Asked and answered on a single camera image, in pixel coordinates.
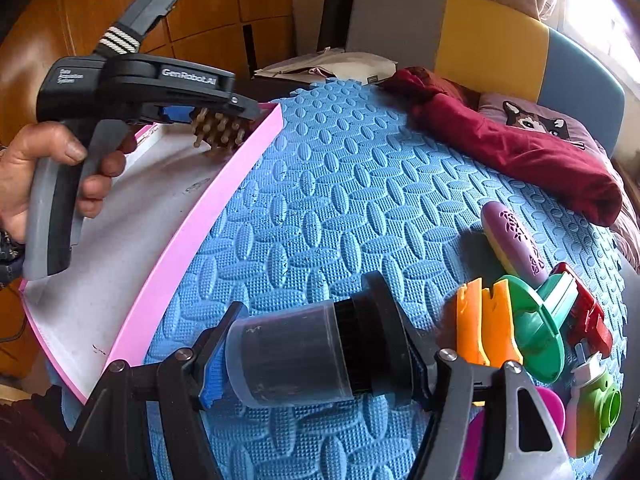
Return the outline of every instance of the red toy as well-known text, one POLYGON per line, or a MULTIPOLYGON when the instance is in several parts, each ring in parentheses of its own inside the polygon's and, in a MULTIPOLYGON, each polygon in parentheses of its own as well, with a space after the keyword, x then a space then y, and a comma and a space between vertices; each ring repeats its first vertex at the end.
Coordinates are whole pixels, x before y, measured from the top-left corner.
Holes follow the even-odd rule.
POLYGON ((567 335, 567 342, 573 347, 586 338, 592 351, 600 352, 604 358, 609 357, 613 336, 604 324, 602 307, 566 262, 560 262, 551 270, 552 274, 560 272, 568 272, 575 278, 575 283, 578 286, 578 297, 571 308, 575 325, 567 335))

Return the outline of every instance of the black cable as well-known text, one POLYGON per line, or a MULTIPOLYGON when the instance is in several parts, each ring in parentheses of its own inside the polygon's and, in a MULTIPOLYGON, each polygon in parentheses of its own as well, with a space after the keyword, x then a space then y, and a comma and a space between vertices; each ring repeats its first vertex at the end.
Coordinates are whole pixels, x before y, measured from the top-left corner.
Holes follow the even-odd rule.
POLYGON ((9 337, 0 337, 0 344, 3 343, 10 343, 11 341, 15 341, 16 339, 20 339, 22 337, 22 334, 24 334, 24 330, 27 328, 27 316, 24 316, 24 319, 22 320, 22 326, 20 327, 20 330, 18 330, 17 333, 15 333, 15 335, 9 336, 9 337))

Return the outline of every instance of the wooden brush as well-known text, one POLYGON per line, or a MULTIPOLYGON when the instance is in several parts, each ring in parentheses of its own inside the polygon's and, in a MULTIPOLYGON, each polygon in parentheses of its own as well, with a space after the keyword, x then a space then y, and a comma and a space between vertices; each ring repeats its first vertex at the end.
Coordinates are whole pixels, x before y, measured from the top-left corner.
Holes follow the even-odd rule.
POLYGON ((204 140, 212 150, 223 148, 228 152, 234 152, 253 133, 255 121, 201 108, 191 121, 191 126, 196 136, 194 147, 198 148, 204 140))

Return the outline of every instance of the toy bottle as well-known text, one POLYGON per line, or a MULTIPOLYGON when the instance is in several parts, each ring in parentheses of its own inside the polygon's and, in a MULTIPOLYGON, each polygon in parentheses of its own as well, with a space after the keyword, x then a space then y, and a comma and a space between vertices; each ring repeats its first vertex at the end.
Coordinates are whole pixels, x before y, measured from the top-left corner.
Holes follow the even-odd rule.
POLYGON ((599 449, 618 421, 622 395, 596 353, 575 367, 571 400, 566 407, 564 444, 572 458, 599 449))

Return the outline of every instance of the green toy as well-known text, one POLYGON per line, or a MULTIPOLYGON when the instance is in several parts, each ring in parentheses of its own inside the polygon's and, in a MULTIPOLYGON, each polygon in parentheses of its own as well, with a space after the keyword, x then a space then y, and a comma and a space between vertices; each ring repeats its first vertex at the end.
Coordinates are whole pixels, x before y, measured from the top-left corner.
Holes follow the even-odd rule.
POLYGON ((524 367, 537 380, 554 382, 564 367, 559 329, 578 296, 574 277, 552 274, 538 290, 515 276, 500 279, 509 282, 514 334, 524 367))

